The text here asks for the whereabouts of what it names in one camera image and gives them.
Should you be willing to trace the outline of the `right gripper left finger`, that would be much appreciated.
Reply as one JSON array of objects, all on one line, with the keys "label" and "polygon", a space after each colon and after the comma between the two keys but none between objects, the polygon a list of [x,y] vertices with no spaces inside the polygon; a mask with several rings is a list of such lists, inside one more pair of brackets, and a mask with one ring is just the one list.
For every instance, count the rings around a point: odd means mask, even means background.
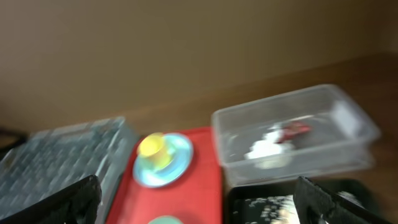
[{"label": "right gripper left finger", "polygon": [[1,224],[95,224],[102,191],[96,175],[1,220]]}]

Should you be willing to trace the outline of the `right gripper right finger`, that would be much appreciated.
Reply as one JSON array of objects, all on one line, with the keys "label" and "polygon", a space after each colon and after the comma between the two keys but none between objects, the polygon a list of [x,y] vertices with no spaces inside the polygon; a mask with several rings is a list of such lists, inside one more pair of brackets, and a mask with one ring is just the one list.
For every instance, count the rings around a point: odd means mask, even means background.
[{"label": "right gripper right finger", "polygon": [[363,207],[300,176],[293,194],[294,205],[301,224],[390,224]]}]

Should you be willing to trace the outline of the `rice and food scraps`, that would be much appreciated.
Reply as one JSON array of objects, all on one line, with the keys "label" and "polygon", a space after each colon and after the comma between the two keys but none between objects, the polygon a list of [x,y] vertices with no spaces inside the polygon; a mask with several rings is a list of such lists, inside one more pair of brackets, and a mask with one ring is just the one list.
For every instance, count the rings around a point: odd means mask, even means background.
[{"label": "rice and food scraps", "polygon": [[300,224],[293,195],[245,199],[244,224]]}]

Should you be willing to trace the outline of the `white napkin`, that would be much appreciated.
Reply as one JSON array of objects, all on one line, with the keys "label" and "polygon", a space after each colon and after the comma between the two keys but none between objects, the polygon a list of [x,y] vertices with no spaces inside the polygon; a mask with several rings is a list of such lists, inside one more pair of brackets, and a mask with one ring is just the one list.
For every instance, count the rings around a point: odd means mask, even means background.
[{"label": "white napkin", "polygon": [[245,159],[257,159],[289,152],[294,149],[291,137],[291,131],[283,128],[280,124],[275,124],[262,135],[261,140],[252,144],[244,157]]}]

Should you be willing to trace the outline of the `red snack wrapper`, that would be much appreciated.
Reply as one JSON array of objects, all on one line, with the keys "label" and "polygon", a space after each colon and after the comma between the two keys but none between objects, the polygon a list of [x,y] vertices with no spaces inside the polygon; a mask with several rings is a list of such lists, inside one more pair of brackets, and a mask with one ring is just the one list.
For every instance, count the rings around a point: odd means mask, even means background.
[{"label": "red snack wrapper", "polygon": [[301,121],[292,121],[288,125],[281,127],[280,130],[282,133],[277,140],[278,144],[290,141],[298,135],[308,133],[312,128]]}]

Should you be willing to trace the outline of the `green bowl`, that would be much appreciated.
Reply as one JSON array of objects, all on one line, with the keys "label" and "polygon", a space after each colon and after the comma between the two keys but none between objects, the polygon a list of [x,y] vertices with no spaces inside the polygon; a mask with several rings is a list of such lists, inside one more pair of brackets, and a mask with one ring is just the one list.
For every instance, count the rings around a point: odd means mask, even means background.
[{"label": "green bowl", "polygon": [[148,224],[183,224],[183,222],[174,216],[164,215],[151,220]]}]

